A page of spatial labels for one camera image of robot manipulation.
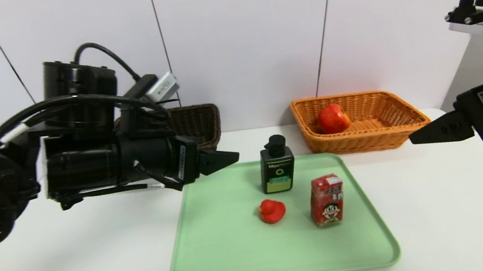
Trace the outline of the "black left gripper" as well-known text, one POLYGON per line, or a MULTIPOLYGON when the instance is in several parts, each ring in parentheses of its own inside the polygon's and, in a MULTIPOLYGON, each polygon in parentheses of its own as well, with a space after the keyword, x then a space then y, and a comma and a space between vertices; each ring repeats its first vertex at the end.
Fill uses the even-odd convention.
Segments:
POLYGON ((202 175, 218 172, 239 161, 238 152, 201 150, 168 128, 116 133, 122 191, 168 188, 182 191, 202 175))

